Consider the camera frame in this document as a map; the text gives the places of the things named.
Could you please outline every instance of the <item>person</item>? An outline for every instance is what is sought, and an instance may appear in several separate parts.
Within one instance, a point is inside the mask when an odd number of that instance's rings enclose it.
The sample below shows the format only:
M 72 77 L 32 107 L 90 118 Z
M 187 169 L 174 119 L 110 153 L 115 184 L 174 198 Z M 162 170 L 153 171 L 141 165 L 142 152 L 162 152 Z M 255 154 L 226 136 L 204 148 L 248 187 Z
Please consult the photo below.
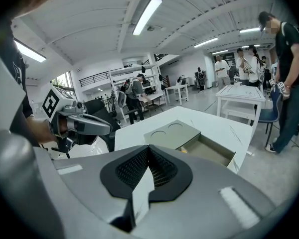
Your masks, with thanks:
M 250 69 L 249 69 L 249 75 L 248 75 L 248 80 L 249 80 L 249 86 L 252 87 L 259 87 L 259 73 L 261 73 L 260 67 L 263 65 L 263 62 L 261 62 L 259 55 L 257 53 L 257 49 L 254 45 L 250 45 L 248 47 L 248 53 L 249 55 L 252 55 L 252 59 L 250 64 Z
M 200 67 L 197 68 L 195 72 L 196 80 L 199 84 L 199 92 L 203 92 L 205 86 L 205 72 L 200 70 Z
M 239 68 L 239 80 L 242 83 L 242 85 L 248 86 L 248 73 L 244 72 L 244 67 L 248 65 L 247 60 L 244 58 L 244 51 L 242 48 L 237 49 L 238 59 L 237 59 L 237 65 Z
M 129 111 L 132 111 L 134 109 L 138 109 L 138 114 L 140 117 L 140 120 L 144 120 L 144 115 L 142 112 L 142 106 L 138 99 L 138 95 L 141 95 L 142 97 L 146 98 L 148 102 L 151 102 L 151 100 L 147 97 L 147 95 L 144 93 L 144 90 L 142 88 L 142 82 L 145 80 L 144 74 L 138 74 L 136 76 L 137 80 L 133 81 L 132 85 L 132 91 L 127 94 L 126 96 L 126 105 L 129 109 Z M 137 117 L 135 113 L 129 114 L 130 116 L 130 123 L 131 125 L 136 122 L 138 122 Z
M 36 119 L 33 115 L 25 87 L 26 65 L 22 54 L 14 42 L 11 24 L 14 18 L 30 13 L 47 1 L 18 0 L 13 10 L 10 10 L 0 19 L 0 58 L 16 82 L 26 93 L 12 121 L 10 131 L 24 136 L 33 146 L 39 146 L 39 143 L 57 141 L 57 138 L 52 134 L 48 120 Z M 64 133 L 66 130 L 66 120 L 60 120 L 61 133 Z
M 283 82 L 283 106 L 279 118 L 279 137 L 265 149 L 281 153 L 295 134 L 299 124 L 299 32 L 290 23 L 281 22 L 268 12 L 258 16 L 261 31 L 276 36 L 278 65 L 276 82 Z
M 267 88 L 267 84 L 269 84 L 269 80 L 271 79 L 271 73 L 270 73 L 270 70 L 268 68 L 268 65 L 267 65 L 267 58 L 266 56 L 262 56 L 261 57 L 261 61 L 263 62 L 263 67 L 264 67 L 264 83 L 263 83 L 263 86 L 264 86 L 264 89 Z
M 181 76 L 177 79 L 176 85 L 181 85 Z
M 216 60 L 215 72 L 217 73 L 219 88 L 222 89 L 224 85 L 230 85 L 230 78 L 227 74 L 227 71 L 230 70 L 230 67 L 225 60 L 221 59 L 219 55 L 216 55 Z

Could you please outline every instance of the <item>cap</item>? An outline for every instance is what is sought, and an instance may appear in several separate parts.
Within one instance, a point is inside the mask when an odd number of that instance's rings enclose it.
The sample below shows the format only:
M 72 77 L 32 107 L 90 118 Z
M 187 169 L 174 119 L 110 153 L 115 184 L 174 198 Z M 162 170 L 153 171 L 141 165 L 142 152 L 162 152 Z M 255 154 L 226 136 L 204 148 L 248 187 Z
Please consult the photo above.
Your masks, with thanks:
M 264 31 L 264 28 L 266 27 L 267 21 L 269 20 L 269 16 L 273 17 L 272 14 L 266 12 L 266 11 L 262 11 L 259 16 L 258 16 L 258 21 L 259 21 L 259 28 L 260 31 Z
M 143 79 L 145 79 L 144 74 L 138 74 L 137 77 L 142 77 Z

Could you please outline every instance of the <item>window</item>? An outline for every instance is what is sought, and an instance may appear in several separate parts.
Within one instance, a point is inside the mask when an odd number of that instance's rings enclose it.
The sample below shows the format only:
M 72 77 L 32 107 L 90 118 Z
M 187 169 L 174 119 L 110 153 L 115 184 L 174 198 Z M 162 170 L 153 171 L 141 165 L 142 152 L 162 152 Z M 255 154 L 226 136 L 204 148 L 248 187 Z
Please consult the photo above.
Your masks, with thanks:
M 53 79 L 52 84 L 56 87 L 64 89 L 70 96 L 76 99 L 75 90 L 72 84 L 72 78 L 70 72 L 66 72 L 58 76 L 56 79 Z

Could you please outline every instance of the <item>white ceiling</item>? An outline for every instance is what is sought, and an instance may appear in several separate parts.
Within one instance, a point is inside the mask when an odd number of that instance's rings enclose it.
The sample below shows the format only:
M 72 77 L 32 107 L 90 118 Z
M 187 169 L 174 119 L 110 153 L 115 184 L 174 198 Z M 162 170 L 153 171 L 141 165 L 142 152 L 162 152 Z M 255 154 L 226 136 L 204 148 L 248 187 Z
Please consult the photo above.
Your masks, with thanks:
M 154 31 L 132 32 L 149 0 L 51 0 L 13 22 L 15 37 L 47 57 L 30 58 L 27 76 L 50 80 L 87 63 L 146 52 L 182 54 L 215 36 L 218 41 L 201 48 L 208 52 L 250 44 L 270 47 L 272 36 L 259 32 L 259 12 L 294 22 L 281 0 L 163 0 L 148 22 Z

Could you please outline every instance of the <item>blue chair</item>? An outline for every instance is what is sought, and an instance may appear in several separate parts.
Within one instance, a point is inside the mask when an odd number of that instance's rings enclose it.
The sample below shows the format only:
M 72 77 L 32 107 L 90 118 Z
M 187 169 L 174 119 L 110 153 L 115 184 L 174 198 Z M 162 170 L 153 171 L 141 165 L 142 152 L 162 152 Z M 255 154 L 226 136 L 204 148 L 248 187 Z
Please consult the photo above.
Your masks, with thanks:
M 267 142 L 265 147 L 269 142 L 269 138 L 271 135 L 271 130 L 273 129 L 274 122 L 279 120 L 281 109 L 283 107 L 283 95 L 280 93 L 279 88 L 276 87 L 276 91 L 273 89 L 270 92 L 271 100 L 273 101 L 273 108 L 272 109 L 262 109 L 260 111 L 260 116 L 258 123 L 267 123 L 266 134 L 268 131 L 268 125 L 270 124 L 269 134 L 267 138 Z

